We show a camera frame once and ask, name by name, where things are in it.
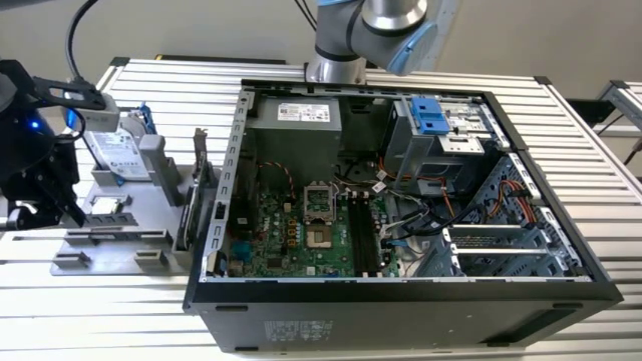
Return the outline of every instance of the ram slot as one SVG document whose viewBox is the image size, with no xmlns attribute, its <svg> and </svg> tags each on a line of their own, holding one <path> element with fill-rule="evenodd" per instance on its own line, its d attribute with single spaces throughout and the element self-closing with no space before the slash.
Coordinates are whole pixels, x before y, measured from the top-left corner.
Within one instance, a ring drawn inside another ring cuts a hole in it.
<svg viewBox="0 0 642 361">
<path fill-rule="evenodd" d="M 355 275 L 360 277 L 366 273 L 375 276 L 378 272 L 378 247 L 367 200 L 348 200 L 348 219 Z"/>
</svg>

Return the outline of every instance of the label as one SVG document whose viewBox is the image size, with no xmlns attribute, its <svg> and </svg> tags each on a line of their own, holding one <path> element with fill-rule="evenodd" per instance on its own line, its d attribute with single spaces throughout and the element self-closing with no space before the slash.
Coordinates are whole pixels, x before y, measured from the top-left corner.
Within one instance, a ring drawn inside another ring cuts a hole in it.
<svg viewBox="0 0 642 361">
<path fill-rule="evenodd" d="M 278 120 L 330 123 L 330 105 L 282 103 Z"/>
<path fill-rule="evenodd" d="M 382 170 L 378 172 L 378 178 L 379 178 L 379 180 L 383 181 L 387 176 L 388 176 L 388 174 L 387 174 L 386 171 L 382 169 Z"/>
<path fill-rule="evenodd" d="M 331 320 L 264 321 L 264 335 L 272 342 L 327 341 L 332 324 Z"/>
<path fill-rule="evenodd" d="M 379 182 L 372 186 L 372 190 L 375 193 L 379 193 L 380 191 L 383 191 L 384 188 L 386 188 L 386 183 L 383 182 Z"/>
<path fill-rule="evenodd" d="M 129 132 L 119 128 L 113 133 L 92 132 L 104 165 L 125 180 L 148 180 L 149 174 Z"/>
</svg>

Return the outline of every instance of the blue led light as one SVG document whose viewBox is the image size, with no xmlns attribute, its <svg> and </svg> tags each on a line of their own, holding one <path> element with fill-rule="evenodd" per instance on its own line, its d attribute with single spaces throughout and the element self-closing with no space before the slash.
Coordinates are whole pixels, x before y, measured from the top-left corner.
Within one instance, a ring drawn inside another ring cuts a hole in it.
<svg viewBox="0 0 642 361">
<path fill-rule="evenodd" d="M 76 113 L 71 109 L 68 109 L 67 110 L 67 126 L 69 127 L 69 129 L 73 129 L 75 124 L 76 124 Z"/>
</svg>

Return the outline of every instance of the aluminum work table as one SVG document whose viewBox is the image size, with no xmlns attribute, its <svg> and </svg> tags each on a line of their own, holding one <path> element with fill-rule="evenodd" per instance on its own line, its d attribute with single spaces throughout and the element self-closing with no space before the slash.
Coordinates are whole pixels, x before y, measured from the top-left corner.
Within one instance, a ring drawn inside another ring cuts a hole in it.
<svg viewBox="0 0 642 361">
<path fill-rule="evenodd" d="M 192 135 L 208 130 L 208 158 L 220 165 L 240 79 L 303 80 L 294 65 L 129 60 L 99 87 L 121 107 L 153 111 L 165 151 L 192 164 Z M 625 301 L 523 350 L 431 353 L 408 350 L 261 354 L 268 359 L 642 359 L 642 186 L 579 119 L 555 88 L 532 77 L 368 70 L 368 85 L 491 91 L 530 147 L 579 231 L 619 284 Z M 77 143 L 87 195 L 92 158 Z M 187 276 L 49 275 L 63 230 L 15 232 L 0 241 L 0 359 L 239 359 L 216 348 L 197 316 L 181 311 Z"/>
</svg>

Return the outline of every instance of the blue drive bay latch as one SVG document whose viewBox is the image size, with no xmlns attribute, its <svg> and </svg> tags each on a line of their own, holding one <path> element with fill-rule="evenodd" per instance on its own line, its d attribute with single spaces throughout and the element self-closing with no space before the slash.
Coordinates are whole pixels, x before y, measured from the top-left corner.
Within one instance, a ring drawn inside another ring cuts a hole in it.
<svg viewBox="0 0 642 361">
<path fill-rule="evenodd" d="M 443 116 L 442 107 L 436 99 L 412 97 L 410 100 L 410 112 L 419 123 L 419 132 L 422 134 L 448 134 L 448 121 Z"/>
</svg>

